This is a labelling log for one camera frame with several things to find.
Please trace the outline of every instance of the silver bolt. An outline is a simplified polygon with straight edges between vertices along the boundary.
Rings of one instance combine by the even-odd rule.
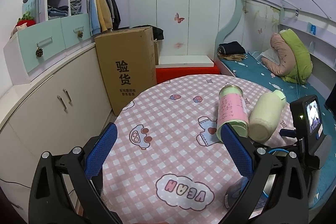
[[[46,159],[48,157],[49,157],[49,152],[47,152],[47,151],[43,152],[42,158]]]
[[[79,154],[81,151],[82,151],[82,149],[81,149],[80,147],[75,147],[75,148],[72,150],[72,152],[73,152],[74,154]]]
[[[296,154],[294,152],[289,152],[289,156],[292,158],[292,159],[295,159],[296,158]]]
[[[263,154],[266,153],[266,150],[263,149],[262,147],[259,147],[259,148],[257,149],[257,152],[258,152],[258,154],[263,155]]]

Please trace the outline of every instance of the red butterfly decal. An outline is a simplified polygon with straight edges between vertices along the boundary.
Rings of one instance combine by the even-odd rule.
[[[184,17],[179,17],[179,14],[176,13],[174,20],[177,21],[177,23],[181,23],[182,21],[184,21]]]

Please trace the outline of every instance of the round table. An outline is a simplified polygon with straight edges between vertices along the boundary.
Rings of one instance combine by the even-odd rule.
[[[248,112],[269,91],[231,76],[189,75],[144,91],[122,110],[103,174],[104,194],[124,224],[217,224],[226,214],[225,192],[241,177],[215,133],[227,84],[243,90]],[[293,129],[288,103],[266,145],[294,143],[281,128]]]

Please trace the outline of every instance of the blue cable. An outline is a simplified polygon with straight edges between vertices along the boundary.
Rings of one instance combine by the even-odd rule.
[[[268,151],[268,153],[271,154],[272,152],[276,152],[276,151],[283,151],[283,152],[289,153],[287,150],[281,149],[281,148],[272,149],[272,150]],[[263,193],[264,193],[265,197],[268,198],[268,194],[266,194],[265,191],[263,191]]]
[[[285,150],[285,149],[281,149],[281,148],[272,149],[272,150],[268,151],[268,153],[271,154],[272,152],[275,152],[275,151],[283,151],[283,152],[287,152],[287,153],[289,153],[289,151],[287,151],[287,150]]]

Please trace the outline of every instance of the brown folded clothing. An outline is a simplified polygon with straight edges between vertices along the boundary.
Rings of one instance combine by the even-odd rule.
[[[229,61],[242,61],[245,59],[246,55],[245,54],[233,54],[233,55],[221,55],[219,54],[218,57],[220,59],[225,59]]]

